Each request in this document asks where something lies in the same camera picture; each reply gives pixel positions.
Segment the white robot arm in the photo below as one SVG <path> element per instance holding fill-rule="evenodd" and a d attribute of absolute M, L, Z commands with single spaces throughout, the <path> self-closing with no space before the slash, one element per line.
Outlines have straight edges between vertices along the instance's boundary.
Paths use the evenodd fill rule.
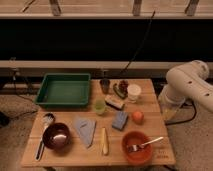
<path fill-rule="evenodd" d="M 213 112 L 213 85 L 206 82 L 208 65 L 194 60 L 175 66 L 166 73 L 167 84 L 158 96 L 162 117 L 169 121 L 187 98 Z"/>

